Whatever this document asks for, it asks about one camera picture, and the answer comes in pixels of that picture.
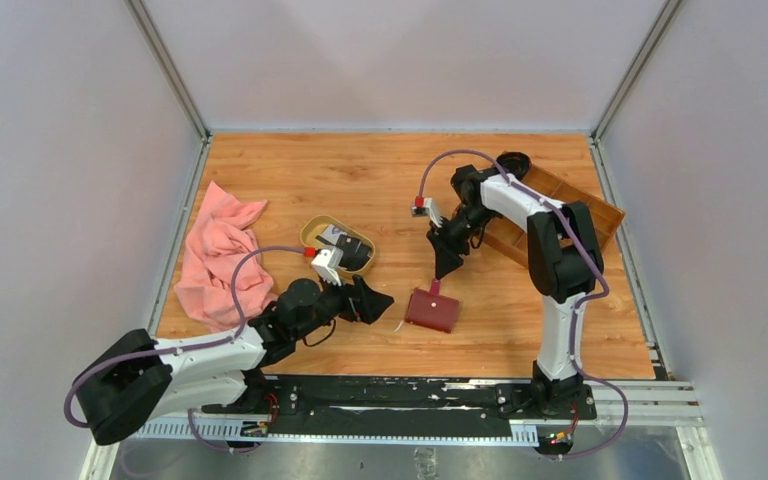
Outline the red leather card holder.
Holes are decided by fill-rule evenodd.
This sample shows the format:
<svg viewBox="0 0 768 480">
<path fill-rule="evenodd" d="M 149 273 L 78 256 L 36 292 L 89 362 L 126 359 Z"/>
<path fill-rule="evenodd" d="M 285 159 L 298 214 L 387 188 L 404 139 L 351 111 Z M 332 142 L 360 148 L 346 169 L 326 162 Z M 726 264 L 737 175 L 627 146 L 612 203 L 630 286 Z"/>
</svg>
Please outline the red leather card holder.
<svg viewBox="0 0 768 480">
<path fill-rule="evenodd" d="M 404 321 L 423 328 L 451 333 L 460 312 L 460 301 L 441 294 L 439 279 L 427 289 L 416 288 L 409 299 Z"/>
</svg>

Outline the oval wooden tray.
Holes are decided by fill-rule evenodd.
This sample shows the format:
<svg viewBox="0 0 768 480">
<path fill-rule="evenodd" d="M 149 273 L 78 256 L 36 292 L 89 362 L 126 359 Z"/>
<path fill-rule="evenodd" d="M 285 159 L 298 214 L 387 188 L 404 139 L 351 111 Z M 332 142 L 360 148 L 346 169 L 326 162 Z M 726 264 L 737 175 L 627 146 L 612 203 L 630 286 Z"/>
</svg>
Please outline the oval wooden tray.
<svg viewBox="0 0 768 480">
<path fill-rule="evenodd" d="M 338 272 L 341 276 L 366 275 L 376 259 L 377 249 L 371 239 L 330 215 L 310 219 L 302 227 L 299 238 L 306 247 L 340 250 Z"/>
</svg>

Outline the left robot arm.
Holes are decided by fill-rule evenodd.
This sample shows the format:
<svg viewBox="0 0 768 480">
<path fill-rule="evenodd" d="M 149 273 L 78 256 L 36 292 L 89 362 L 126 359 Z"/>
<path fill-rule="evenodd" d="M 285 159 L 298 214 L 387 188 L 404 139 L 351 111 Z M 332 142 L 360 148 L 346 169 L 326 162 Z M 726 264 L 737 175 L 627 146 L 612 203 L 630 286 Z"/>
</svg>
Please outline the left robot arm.
<svg viewBox="0 0 768 480">
<path fill-rule="evenodd" d="M 297 279 L 238 330 L 156 339 L 135 329 L 74 381 L 64 412 L 96 444 L 118 443 L 147 422 L 208 405 L 258 411 L 266 386 L 251 375 L 293 354 L 298 342 L 336 319 L 370 325 L 393 305 L 356 275 L 348 283 Z"/>
</svg>

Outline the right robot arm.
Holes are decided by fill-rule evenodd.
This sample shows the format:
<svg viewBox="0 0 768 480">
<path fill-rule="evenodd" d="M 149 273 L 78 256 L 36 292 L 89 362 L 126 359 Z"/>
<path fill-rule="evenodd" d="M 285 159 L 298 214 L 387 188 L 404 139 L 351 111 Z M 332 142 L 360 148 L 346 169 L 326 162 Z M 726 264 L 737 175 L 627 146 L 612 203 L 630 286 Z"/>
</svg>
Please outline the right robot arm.
<svg viewBox="0 0 768 480">
<path fill-rule="evenodd" d="M 583 390 L 580 320 L 588 296 L 604 281 L 604 262 L 591 211 L 580 200 L 564 203 L 524 185 L 496 168 L 458 168 L 450 184 L 460 203 L 451 218 L 421 197 L 413 211 L 430 216 L 434 277 L 460 268 L 473 250 L 471 238 L 494 218 L 507 219 L 526 234 L 527 270 L 543 300 L 542 342 L 533 364 L 530 396 L 544 417 L 556 417 Z"/>
</svg>

